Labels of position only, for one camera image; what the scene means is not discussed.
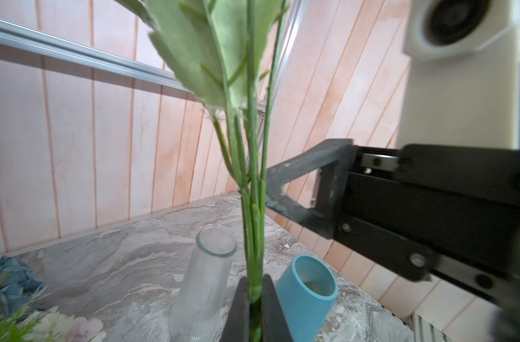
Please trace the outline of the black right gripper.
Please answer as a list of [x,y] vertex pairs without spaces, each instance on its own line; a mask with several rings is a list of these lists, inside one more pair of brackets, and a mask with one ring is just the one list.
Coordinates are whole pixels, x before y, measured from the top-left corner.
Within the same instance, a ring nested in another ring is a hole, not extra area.
[[335,240],[412,282],[520,300],[520,150],[355,146]]

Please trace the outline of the purple white flower bouquet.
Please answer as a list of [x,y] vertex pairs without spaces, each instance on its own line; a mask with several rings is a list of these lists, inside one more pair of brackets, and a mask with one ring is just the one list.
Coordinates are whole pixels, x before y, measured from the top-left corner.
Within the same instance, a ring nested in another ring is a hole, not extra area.
[[[150,41],[184,88],[207,109],[224,164],[241,192],[248,277],[248,336],[265,339],[262,318],[267,155],[274,91],[258,117],[258,86],[274,85],[288,1],[124,1],[150,27]],[[273,43],[269,34],[275,31]]]

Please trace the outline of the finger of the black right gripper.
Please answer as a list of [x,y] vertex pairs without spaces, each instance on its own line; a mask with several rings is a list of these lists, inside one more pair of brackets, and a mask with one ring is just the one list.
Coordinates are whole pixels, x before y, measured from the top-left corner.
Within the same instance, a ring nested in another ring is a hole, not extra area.
[[[325,239],[334,238],[353,158],[351,139],[332,138],[268,168],[267,208]],[[306,208],[287,195],[284,185],[316,170],[321,171],[319,193],[315,206]]]

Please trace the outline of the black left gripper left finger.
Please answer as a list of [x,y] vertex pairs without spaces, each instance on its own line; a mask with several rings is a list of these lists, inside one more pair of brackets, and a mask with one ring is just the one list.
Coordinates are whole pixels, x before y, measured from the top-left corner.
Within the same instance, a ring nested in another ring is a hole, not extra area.
[[249,342],[248,279],[245,277],[238,282],[220,342]]

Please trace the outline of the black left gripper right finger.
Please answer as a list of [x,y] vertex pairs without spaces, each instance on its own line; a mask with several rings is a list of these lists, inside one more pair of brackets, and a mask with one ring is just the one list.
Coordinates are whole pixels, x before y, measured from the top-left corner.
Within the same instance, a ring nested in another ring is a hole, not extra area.
[[261,328],[263,342],[293,342],[274,282],[268,274],[263,276]]

